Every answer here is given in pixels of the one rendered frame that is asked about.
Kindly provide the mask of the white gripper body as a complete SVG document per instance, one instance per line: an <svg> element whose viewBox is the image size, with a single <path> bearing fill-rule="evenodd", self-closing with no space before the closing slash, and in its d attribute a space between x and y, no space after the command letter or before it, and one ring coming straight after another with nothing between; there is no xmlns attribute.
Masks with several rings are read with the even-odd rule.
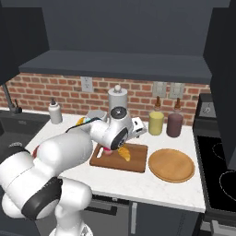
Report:
<svg viewBox="0 0 236 236"><path fill-rule="evenodd" d="M143 128L139 128L135 131L133 131L130 136L128 137L128 140L132 139L132 138L136 138L136 137L140 137L141 135L143 135L144 133L146 133L148 130L146 129L146 127Z"/></svg>

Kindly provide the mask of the brown wooden cutting board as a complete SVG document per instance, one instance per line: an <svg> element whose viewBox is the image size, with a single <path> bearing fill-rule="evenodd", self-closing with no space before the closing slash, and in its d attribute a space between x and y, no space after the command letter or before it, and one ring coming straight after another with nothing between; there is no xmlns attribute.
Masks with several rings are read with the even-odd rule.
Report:
<svg viewBox="0 0 236 236"><path fill-rule="evenodd" d="M124 145L130 152L131 159L127 161L121 157L117 150L110 156L103 153L103 147L97 145L91 156L91 166L109 168L121 171L144 172L148 155L148 147L145 145L129 144Z"/></svg>

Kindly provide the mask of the yellow sauce bottle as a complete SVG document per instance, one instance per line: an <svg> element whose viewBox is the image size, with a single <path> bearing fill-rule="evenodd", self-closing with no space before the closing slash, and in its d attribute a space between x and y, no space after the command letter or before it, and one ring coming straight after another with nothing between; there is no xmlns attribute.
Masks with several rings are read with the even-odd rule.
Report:
<svg viewBox="0 0 236 236"><path fill-rule="evenodd" d="M153 110L149 113L148 131L153 136L159 136L162 132L164 114L160 111L160 98L157 97Z"/></svg>

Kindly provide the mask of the dark red sauce bottle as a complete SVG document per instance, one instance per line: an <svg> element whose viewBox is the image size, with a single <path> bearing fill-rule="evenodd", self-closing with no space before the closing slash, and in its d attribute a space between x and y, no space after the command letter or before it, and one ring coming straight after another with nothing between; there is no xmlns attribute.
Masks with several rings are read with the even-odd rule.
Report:
<svg viewBox="0 0 236 236"><path fill-rule="evenodd" d="M183 115L181 113L181 100L177 99L173 113L168 115L166 133L169 137L178 137L181 134Z"/></svg>

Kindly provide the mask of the grey small appliance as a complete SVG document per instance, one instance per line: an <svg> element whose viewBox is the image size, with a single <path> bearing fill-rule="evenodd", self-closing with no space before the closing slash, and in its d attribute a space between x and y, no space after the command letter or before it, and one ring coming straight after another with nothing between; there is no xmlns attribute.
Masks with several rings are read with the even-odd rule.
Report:
<svg viewBox="0 0 236 236"><path fill-rule="evenodd" d="M107 121L107 112L102 110L90 110L86 115L86 120L89 121L92 118L100 118L103 122Z"/></svg>

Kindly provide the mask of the round wooden plate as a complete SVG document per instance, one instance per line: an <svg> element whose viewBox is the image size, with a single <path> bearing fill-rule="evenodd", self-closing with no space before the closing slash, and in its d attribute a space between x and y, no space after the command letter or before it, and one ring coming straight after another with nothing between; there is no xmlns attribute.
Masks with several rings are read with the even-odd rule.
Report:
<svg viewBox="0 0 236 236"><path fill-rule="evenodd" d="M155 176L168 183L183 183L195 174L194 162L176 149L155 151L149 157L148 166Z"/></svg>

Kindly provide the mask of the yellow orange pastry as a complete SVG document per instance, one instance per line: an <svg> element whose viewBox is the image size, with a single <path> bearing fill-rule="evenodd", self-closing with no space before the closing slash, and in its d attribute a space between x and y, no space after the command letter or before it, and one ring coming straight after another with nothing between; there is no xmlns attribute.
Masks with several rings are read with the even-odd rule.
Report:
<svg viewBox="0 0 236 236"><path fill-rule="evenodd" d="M82 118L80 118L80 119L77 121L76 125L84 124L84 123L86 123L86 122L88 122L88 121L90 121L90 118L88 118L88 117L82 117Z"/></svg>

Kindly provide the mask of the white squeeze bottle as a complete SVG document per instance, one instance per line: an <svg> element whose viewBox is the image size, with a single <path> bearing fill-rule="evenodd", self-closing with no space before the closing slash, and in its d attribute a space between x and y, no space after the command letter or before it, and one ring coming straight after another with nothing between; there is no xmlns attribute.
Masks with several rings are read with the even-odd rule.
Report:
<svg viewBox="0 0 236 236"><path fill-rule="evenodd" d="M59 124L63 121L63 117L61 114L61 107L60 105L54 100L54 98L51 98L51 102L48 107L48 111L51 117L51 122L53 124Z"/></svg>

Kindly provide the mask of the black stove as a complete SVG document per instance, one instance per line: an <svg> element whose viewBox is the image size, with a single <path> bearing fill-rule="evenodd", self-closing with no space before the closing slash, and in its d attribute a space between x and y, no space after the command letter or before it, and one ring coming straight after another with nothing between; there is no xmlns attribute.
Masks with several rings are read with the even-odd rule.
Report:
<svg viewBox="0 0 236 236"><path fill-rule="evenodd" d="M212 96L199 95L193 124L195 148L206 204L201 231L236 236L236 171L226 164Z"/></svg>

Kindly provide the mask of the dark drawer front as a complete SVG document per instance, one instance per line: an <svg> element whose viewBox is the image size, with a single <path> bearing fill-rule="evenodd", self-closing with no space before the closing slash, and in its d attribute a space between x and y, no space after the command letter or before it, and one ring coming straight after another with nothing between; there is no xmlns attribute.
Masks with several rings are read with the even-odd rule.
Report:
<svg viewBox="0 0 236 236"><path fill-rule="evenodd" d="M89 212L81 213L93 236L129 236L129 201L109 196L93 195L89 207L117 207L115 216Z"/></svg>

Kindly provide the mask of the dark lower cupboard door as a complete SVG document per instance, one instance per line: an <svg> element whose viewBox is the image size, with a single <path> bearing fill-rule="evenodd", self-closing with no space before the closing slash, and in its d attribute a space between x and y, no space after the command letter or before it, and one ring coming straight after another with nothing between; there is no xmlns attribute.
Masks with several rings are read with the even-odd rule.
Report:
<svg viewBox="0 0 236 236"><path fill-rule="evenodd" d="M197 212L137 204L136 236L197 236L199 214Z"/></svg>

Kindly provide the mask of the dark cupboard door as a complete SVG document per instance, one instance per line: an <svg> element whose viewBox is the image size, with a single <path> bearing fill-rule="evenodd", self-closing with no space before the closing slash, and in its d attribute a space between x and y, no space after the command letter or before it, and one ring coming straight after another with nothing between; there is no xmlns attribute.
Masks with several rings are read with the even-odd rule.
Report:
<svg viewBox="0 0 236 236"><path fill-rule="evenodd" d="M0 86L48 50L39 0L0 0Z"/></svg>
<svg viewBox="0 0 236 236"><path fill-rule="evenodd" d="M197 212L137 204L136 236L197 236L199 214Z"/></svg>

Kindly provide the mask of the black tap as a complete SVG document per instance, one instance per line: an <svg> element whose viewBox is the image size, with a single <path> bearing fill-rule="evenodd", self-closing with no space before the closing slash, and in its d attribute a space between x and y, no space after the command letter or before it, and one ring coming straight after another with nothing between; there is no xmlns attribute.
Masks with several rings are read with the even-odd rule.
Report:
<svg viewBox="0 0 236 236"><path fill-rule="evenodd" d="M3 84L2 87L3 87L3 91L4 91L4 93L5 93L5 96L6 96L6 101L7 101L8 108L9 108L10 112L11 112L12 114L19 114L19 113L22 113L22 108L18 106L18 102L17 102L17 101L12 102L6 84Z"/></svg>

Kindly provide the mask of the white wall switch plate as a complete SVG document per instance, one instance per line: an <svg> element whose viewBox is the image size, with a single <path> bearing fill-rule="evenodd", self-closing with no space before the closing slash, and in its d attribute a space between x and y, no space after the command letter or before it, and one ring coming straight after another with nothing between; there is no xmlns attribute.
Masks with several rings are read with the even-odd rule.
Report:
<svg viewBox="0 0 236 236"><path fill-rule="evenodd" d="M171 83L170 95L171 99L181 99L183 97L184 83Z"/></svg>
<svg viewBox="0 0 236 236"><path fill-rule="evenodd" d="M159 96L160 98L164 98L166 96L166 87L167 87L166 82L154 81L153 89L152 89L152 96L153 97Z"/></svg>

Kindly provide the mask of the single white wall outlet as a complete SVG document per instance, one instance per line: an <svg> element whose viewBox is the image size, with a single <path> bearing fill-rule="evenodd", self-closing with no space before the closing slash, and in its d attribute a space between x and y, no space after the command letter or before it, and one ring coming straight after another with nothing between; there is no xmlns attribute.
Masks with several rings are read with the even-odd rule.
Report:
<svg viewBox="0 0 236 236"><path fill-rule="evenodd" d="M92 92L93 84L91 77L81 77L81 88L83 92Z"/></svg>

